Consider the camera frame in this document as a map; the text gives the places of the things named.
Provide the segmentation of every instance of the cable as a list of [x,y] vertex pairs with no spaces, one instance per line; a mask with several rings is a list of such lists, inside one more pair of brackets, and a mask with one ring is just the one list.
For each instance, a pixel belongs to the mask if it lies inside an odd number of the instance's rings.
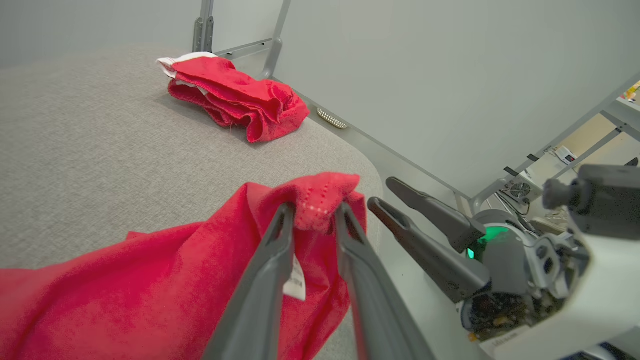
[[502,200],[504,200],[504,201],[507,203],[507,205],[509,205],[509,207],[510,207],[513,211],[517,212],[518,214],[520,214],[520,215],[522,215],[522,216],[526,216],[526,215],[528,215],[528,214],[529,214],[529,210],[531,210],[531,203],[528,203],[528,204],[527,204],[527,212],[523,214],[523,213],[519,212],[519,211],[518,211],[518,209],[516,209],[516,207],[515,207],[512,203],[510,203],[510,201],[509,201],[508,199],[506,199],[506,198],[509,198],[509,197],[508,197],[508,196],[507,196],[507,197],[502,196],[501,192],[502,192],[502,191],[497,192],[496,194],[498,194],[498,196],[499,196],[500,198],[502,198]]

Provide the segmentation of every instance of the gray fabric tabletop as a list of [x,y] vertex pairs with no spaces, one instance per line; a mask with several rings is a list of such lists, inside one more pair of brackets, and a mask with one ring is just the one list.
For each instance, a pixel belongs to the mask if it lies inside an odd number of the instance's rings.
[[[154,62],[180,53],[138,46],[0,71],[0,267],[38,268],[209,218],[242,184],[360,174],[382,196],[371,162],[310,119],[250,144],[172,98]],[[380,223],[369,213],[376,247]],[[350,316],[317,359],[355,358]]]

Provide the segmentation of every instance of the black knob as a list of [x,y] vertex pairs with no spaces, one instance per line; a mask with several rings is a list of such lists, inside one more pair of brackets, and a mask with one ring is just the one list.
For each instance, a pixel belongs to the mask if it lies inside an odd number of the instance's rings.
[[542,192],[542,206],[547,210],[557,209],[562,205],[569,205],[573,197],[573,190],[558,179],[549,179]]

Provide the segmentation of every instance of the red cloth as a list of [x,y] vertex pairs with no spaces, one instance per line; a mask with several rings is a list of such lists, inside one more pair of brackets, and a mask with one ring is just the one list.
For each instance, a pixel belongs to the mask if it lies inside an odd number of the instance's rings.
[[[224,58],[199,57],[174,63],[169,83],[176,99],[202,106],[220,126],[246,127],[249,142],[271,141],[292,133],[309,115],[307,105],[286,84],[256,81]],[[196,85],[206,94],[180,82]]]
[[248,183],[205,222],[129,233],[39,270],[0,270],[0,359],[199,359],[277,207],[293,202],[307,299],[284,297],[278,353],[311,360],[350,304],[332,221],[344,199],[365,227],[359,179]]

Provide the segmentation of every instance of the white label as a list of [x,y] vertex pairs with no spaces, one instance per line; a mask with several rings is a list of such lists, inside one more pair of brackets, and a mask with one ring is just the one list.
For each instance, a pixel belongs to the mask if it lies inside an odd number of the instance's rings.
[[307,298],[305,273],[302,272],[302,266],[295,255],[293,255],[293,270],[291,271],[291,277],[284,284],[282,292],[284,292],[285,295],[302,301],[305,301]]
[[531,328],[526,325],[521,326],[513,331],[507,332],[505,335],[498,336],[497,338],[493,338],[483,343],[480,343],[480,348],[483,349],[484,352],[487,353],[487,355],[491,356],[492,358],[495,358],[495,349],[497,347],[503,346],[504,344],[517,338],[518,336],[522,335],[523,333],[527,332],[530,329]]

